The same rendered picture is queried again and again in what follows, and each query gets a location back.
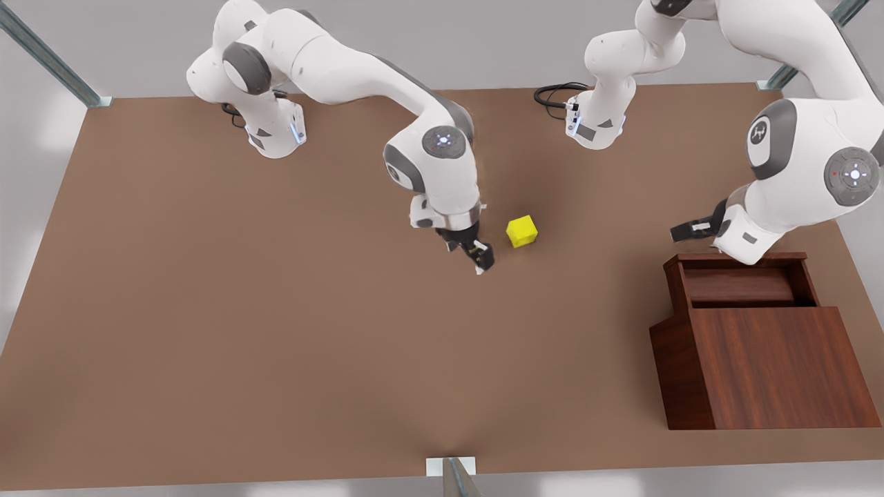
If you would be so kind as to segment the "brown wooden cabinet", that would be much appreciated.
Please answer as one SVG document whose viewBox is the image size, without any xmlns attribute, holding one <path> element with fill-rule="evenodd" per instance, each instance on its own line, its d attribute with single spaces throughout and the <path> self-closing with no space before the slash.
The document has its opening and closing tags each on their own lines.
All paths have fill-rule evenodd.
<svg viewBox="0 0 884 497">
<path fill-rule="evenodd" d="M 837 308 L 689 309 L 649 333 L 672 430 L 881 426 Z"/>
</svg>

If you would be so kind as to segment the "brown wooden drawer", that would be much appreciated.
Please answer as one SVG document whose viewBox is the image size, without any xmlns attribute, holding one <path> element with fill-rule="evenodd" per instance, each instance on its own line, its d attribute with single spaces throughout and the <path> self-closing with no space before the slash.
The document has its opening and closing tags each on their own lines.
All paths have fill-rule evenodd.
<svg viewBox="0 0 884 497">
<path fill-rule="evenodd" d="M 770 253 L 745 265 L 718 253 L 680 253 L 663 269 L 677 313 L 686 309 L 818 307 L 805 253 Z"/>
</svg>

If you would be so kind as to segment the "yellow cube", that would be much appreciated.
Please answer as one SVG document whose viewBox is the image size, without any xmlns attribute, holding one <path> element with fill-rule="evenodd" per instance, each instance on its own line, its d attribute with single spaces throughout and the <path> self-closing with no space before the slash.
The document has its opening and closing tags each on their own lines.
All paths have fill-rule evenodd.
<svg viewBox="0 0 884 497">
<path fill-rule="evenodd" d="M 508 221 L 506 235 L 513 248 L 533 243 L 539 235 L 539 229 L 531 216 L 523 216 Z"/>
</svg>

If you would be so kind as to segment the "silver frame post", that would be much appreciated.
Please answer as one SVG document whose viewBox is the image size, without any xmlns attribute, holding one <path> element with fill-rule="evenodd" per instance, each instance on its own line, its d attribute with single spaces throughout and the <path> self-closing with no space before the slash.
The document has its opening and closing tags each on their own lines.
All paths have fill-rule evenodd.
<svg viewBox="0 0 884 497">
<path fill-rule="evenodd" d="M 844 28 L 856 14 L 870 8 L 866 20 L 855 30 L 865 40 L 884 47 L 884 0 L 840 0 L 830 13 L 816 0 L 765 0 L 777 8 L 777 18 L 765 23 L 771 32 L 761 41 L 761 57 L 780 62 L 768 79 L 757 81 L 759 91 L 782 91 L 796 75 L 804 75 L 821 99 L 880 98 L 874 69 L 884 67 L 884 55 L 868 51 L 872 66 Z"/>
<path fill-rule="evenodd" d="M 473 477 L 477 474 L 476 458 L 439 457 L 425 460 L 427 477 L 440 477 L 442 497 L 483 497 Z"/>
<path fill-rule="evenodd" d="M 64 63 L 54 50 L 41 40 L 26 23 L 14 13 L 3 0 L 0 0 L 0 29 L 6 32 L 22 50 L 25 50 L 39 65 L 44 67 L 70 94 L 78 98 L 89 109 L 108 108 L 112 97 L 98 95 L 75 70 Z"/>
</svg>

